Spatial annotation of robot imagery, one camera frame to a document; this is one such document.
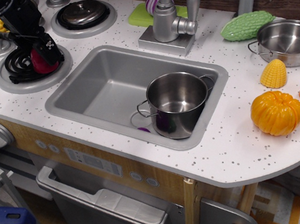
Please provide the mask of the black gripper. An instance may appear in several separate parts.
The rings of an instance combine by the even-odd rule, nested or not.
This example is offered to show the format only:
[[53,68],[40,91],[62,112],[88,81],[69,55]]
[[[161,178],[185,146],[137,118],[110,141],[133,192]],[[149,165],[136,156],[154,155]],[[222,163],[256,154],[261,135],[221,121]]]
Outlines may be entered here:
[[64,55],[39,25],[42,14],[32,0],[0,0],[0,19],[9,30],[8,39],[25,53],[34,49],[49,65],[63,62]]

